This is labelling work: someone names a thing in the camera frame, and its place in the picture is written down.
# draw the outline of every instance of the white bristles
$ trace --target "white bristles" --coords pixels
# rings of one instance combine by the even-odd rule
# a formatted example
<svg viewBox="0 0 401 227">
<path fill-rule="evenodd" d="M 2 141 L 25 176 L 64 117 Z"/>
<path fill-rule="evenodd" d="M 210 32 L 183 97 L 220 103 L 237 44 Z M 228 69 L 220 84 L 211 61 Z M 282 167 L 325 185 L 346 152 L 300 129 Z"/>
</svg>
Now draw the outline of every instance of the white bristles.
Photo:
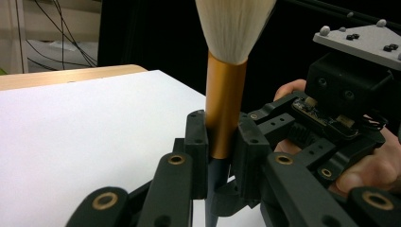
<svg viewBox="0 0 401 227">
<path fill-rule="evenodd" d="M 248 59 L 276 0 L 196 0 L 209 51 L 220 61 Z"/>
</svg>

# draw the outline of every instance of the brush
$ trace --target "brush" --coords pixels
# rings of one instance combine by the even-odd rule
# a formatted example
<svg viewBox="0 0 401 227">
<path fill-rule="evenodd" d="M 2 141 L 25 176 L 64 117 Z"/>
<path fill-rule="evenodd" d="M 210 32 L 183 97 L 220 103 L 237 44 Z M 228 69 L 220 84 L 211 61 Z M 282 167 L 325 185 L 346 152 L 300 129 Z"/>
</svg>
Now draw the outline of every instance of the brush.
<svg viewBox="0 0 401 227">
<path fill-rule="evenodd" d="M 248 56 L 276 0 L 196 0 L 208 46 L 205 124 L 209 137 L 206 226 L 216 226 L 211 199 L 227 183 L 232 137 L 237 128 Z"/>
</svg>

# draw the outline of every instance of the white paper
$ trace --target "white paper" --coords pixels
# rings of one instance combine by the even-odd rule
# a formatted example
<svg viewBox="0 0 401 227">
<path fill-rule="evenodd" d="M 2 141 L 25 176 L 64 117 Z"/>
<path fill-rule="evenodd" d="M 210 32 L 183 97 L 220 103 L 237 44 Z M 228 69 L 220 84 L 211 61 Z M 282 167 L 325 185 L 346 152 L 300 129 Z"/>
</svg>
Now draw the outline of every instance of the white paper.
<svg viewBox="0 0 401 227">
<path fill-rule="evenodd" d="M 65 226 L 93 191 L 147 183 L 204 102 L 161 71 L 0 92 L 0 226 Z M 264 226 L 240 213 L 218 226 Z"/>
</svg>

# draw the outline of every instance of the orange brush handle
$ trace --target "orange brush handle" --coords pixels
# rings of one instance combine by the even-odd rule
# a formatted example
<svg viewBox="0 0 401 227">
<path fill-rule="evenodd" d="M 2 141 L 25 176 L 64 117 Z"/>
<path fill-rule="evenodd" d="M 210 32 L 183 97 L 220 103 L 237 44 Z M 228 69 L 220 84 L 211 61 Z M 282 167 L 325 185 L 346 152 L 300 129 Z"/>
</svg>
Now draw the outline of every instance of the orange brush handle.
<svg viewBox="0 0 401 227">
<path fill-rule="evenodd" d="M 210 156 L 230 156 L 232 137 L 238 125 L 247 61 L 235 65 L 217 60 L 210 52 L 207 67 L 205 121 Z"/>
</svg>

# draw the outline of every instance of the human hand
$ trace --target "human hand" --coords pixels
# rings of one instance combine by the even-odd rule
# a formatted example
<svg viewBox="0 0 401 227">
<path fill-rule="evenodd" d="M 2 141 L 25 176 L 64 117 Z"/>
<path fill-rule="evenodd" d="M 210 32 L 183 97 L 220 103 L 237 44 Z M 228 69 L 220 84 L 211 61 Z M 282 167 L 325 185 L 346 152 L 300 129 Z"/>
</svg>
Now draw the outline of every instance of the human hand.
<svg viewBox="0 0 401 227">
<path fill-rule="evenodd" d="M 304 79 L 297 79 L 282 85 L 276 92 L 277 100 L 293 91 L 303 91 Z M 371 155 L 363 157 L 359 162 L 345 170 L 330 186 L 330 190 L 347 196 L 350 190 L 359 186 L 375 186 L 380 189 L 401 193 L 401 145 L 398 138 L 388 129 L 381 130 L 386 142 L 376 148 Z M 295 154 L 301 149 L 289 140 L 278 143 L 275 151 Z"/>
</svg>

